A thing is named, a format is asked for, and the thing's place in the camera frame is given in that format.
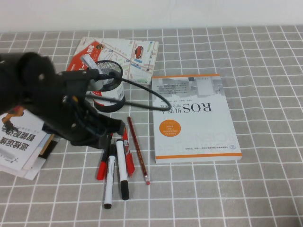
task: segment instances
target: orange circle label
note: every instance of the orange circle label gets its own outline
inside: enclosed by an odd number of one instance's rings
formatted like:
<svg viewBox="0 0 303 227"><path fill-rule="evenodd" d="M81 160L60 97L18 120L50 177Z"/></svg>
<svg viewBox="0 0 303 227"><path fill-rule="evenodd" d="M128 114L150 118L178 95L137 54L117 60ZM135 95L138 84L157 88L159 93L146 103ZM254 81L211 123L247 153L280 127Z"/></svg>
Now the orange circle label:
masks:
<svg viewBox="0 0 303 227"><path fill-rule="evenodd" d="M159 130L164 136L174 137L181 132L181 125L174 120L165 120L160 124Z"/></svg>

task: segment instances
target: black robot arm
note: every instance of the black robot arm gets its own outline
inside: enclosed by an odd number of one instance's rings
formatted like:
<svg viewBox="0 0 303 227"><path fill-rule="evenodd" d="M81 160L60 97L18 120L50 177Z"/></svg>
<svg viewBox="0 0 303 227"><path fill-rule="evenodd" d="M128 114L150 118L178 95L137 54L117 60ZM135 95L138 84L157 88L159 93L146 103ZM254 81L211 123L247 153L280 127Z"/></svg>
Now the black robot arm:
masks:
<svg viewBox="0 0 303 227"><path fill-rule="evenodd" d="M76 146L104 148L107 135L122 135L125 124L97 111L85 100L98 70L56 74L48 57L0 53L0 114L19 105L45 122L44 130Z"/></svg>

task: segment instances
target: orange stripe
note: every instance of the orange stripe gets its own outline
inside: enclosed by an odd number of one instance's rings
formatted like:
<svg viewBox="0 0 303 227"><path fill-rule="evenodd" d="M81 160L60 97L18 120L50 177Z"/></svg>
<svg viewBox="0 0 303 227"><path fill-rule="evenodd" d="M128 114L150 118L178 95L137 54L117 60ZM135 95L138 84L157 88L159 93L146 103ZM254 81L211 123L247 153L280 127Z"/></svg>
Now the orange stripe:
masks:
<svg viewBox="0 0 303 227"><path fill-rule="evenodd" d="M242 156L241 153L225 153L225 154L197 154L197 155L163 155L156 156L156 159L170 159L170 158L191 158L191 157L226 157L226 156Z"/></svg>
<svg viewBox="0 0 303 227"><path fill-rule="evenodd" d="M176 78L176 77L214 77L219 76L220 74L200 74L200 75L175 75L175 76L153 76L153 79L160 78Z"/></svg>

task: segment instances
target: marker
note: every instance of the marker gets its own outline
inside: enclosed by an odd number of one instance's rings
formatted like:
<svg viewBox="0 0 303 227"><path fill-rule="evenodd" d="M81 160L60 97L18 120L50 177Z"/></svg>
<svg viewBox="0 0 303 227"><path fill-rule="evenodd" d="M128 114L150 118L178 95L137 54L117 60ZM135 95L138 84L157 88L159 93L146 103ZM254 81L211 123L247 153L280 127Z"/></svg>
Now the marker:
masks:
<svg viewBox="0 0 303 227"><path fill-rule="evenodd" d="M108 159L109 149L110 149L109 147L110 147L110 143L112 141L112 137L113 137L113 134L108 135L107 148L104 149L103 156L102 156L101 163L100 163L99 170L98 170L98 174L97 174L98 181L103 180L105 177L105 173L106 173L106 169L107 169L107 159Z"/></svg>
<svg viewBox="0 0 303 227"><path fill-rule="evenodd" d="M121 139L117 140L116 147L117 147L117 155L118 155L118 166L119 166L119 174L120 174L122 199L128 200L129 191L128 191L126 163L125 163L125 155L124 155L124 149L123 149L123 141Z"/></svg>
<svg viewBox="0 0 303 227"><path fill-rule="evenodd" d="M105 187L105 199L104 199L105 209L110 209L112 207L116 151L117 151L116 146L114 144L110 145L109 157L108 157L108 171L106 178L107 182Z"/></svg>
<svg viewBox="0 0 303 227"><path fill-rule="evenodd" d="M128 175L131 177L134 173L134 161L133 161L133 155L129 151L129 143L128 143L126 128L124 129L122 139L123 139L124 149L125 149L126 169L127 169Z"/></svg>

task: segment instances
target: mesh pen holder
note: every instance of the mesh pen holder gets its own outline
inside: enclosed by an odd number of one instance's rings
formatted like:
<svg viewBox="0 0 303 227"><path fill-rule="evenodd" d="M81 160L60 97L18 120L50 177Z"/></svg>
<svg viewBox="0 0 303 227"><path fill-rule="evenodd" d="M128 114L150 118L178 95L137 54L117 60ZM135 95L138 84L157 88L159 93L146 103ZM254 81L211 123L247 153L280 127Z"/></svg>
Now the mesh pen holder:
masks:
<svg viewBox="0 0 303 227"><path fill-rule="evenodd" d="M117 62L110 60L103 60L103 61L97 61L96 64L101 69L103 74L113 75L117 78L121 78L123 76L123 69L121 65L119 65ZM109 79L106 82L106 84L103 84L104 82L106 81L105 80L97 81L95 83L96 87L102 87L102 88L98 91L92 91L93 95L104 96L104 97L125 101L123 83L121 80ZM111 103L99 99L93 99L93 101L94 101L94 107L97 110L105 113L115 112L121 109L124 105L124 103Z"/></svg>

